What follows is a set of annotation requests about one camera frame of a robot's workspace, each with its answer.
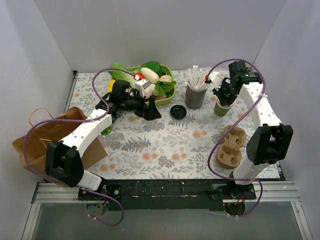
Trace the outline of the green paper coffee cup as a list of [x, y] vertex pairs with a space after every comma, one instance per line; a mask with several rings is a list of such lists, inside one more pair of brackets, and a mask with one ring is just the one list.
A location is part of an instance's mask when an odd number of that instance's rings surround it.
[[233, 105], [221, 105], [220, 100], [217, 99], [214, 106], [214, 113], [219, 117], [224, 117]]

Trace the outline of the black coffee cup lid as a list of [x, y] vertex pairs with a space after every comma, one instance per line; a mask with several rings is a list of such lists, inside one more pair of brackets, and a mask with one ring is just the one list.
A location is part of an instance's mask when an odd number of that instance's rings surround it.
[[183, 105], [174, 105], [170, 109], [170, 115], [176, 120], [182, 120], [187, 115], [187, 110]]

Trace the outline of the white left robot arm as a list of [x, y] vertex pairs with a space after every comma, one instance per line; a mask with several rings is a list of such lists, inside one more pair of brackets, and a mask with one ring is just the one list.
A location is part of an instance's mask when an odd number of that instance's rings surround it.
[[147, 79], [138, 80], [134, 88], [128, 81], [117, 80], [111, 92], [105, 94], [89, 117], [73, 132], [60, 141], [51, 141], [46, 150], [45, 173], [73, 188], [89, 189], [95, 200], [106, 196], [102, 178], [84, 169], [82, 156], [90, 144], [110, 127], [123, 112], [134, 112], [147, 121], [160, 119], [152, 95], [152, 84]]

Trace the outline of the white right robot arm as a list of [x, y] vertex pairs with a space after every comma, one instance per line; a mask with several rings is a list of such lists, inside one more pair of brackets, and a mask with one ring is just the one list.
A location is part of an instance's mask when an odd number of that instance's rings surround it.
[[228, 59], [229, 78], [214, 80], [209, 73], [207, 80], [213, 84], [213, 94], [222, 107], [230, 107], [241, 97], [248, 110], [231, 128], [234, 129], [247, 115], [254, 124], [254, 134], [246, 145], [246, 159], [233, 171], [226, 186], [227, 195], [237, 199], [245, 192], [245, 185], [251, 184], [268, 165], [283, 160], [287, 154], [293, 128], [277, 117], [268, 100], [266, 80], [257, 67], [250, 71], [247, 60]]

